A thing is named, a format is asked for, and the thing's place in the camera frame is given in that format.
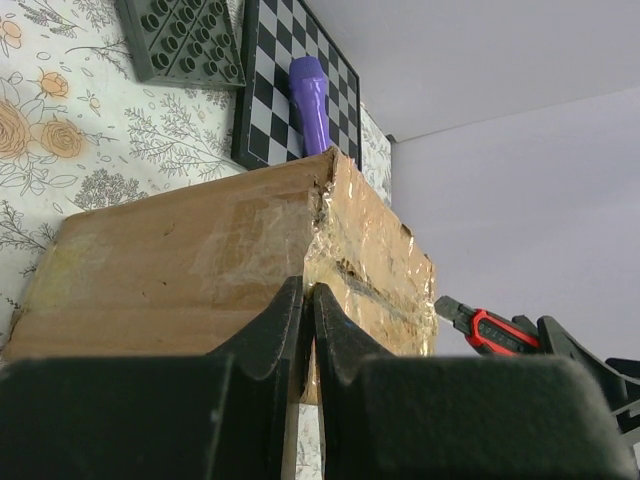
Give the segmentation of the brown cardboard express box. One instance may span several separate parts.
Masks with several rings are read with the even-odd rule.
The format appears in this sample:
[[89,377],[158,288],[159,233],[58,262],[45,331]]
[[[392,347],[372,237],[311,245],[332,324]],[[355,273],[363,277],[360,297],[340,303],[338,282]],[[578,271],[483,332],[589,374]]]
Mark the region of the brown cardboard express box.
[[327,284],[389,351],[429,355],[435,269],[338,149],[68,217],[7,359],[213,350],[291,276]]

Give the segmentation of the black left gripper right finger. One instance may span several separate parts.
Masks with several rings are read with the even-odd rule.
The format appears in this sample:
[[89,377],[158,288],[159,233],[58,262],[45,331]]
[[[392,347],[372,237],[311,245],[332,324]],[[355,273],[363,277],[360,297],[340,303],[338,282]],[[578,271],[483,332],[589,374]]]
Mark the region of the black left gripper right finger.
[[634,479],[638,415],[555,355],[397,356],[313,293],[327,479]]

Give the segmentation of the red black utility knife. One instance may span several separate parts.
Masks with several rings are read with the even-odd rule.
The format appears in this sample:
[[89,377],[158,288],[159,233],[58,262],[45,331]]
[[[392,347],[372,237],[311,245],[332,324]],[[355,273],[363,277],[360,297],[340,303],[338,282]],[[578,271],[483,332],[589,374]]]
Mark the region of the red black utility knife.
[[437,315],[449,321],[481,355],[537,354],[541,352],[538,329],[524,315],[506,319],[485,309],[472,308],[443,295],[434,303]]

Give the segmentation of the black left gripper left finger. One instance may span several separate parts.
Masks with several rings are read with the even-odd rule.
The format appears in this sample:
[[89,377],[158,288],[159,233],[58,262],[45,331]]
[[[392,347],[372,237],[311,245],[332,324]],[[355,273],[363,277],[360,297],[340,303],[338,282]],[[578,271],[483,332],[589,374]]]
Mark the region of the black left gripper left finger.
[[20,360],[1,372],[5,479],[291,479],[304,295],[196,356]]

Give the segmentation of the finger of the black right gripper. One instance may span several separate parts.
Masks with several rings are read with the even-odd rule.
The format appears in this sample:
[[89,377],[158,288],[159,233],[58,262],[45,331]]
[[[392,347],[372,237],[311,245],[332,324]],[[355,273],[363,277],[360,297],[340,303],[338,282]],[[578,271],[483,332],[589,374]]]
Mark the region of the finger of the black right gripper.
[[580,344],[558,321],[543,316],[534,324],[526,316],[512,322],[533,334],[536,354],[566,357],[579,363],[597,381],[611,410],[620,415],[639,414],[639,361],[623,358],[599,359]]

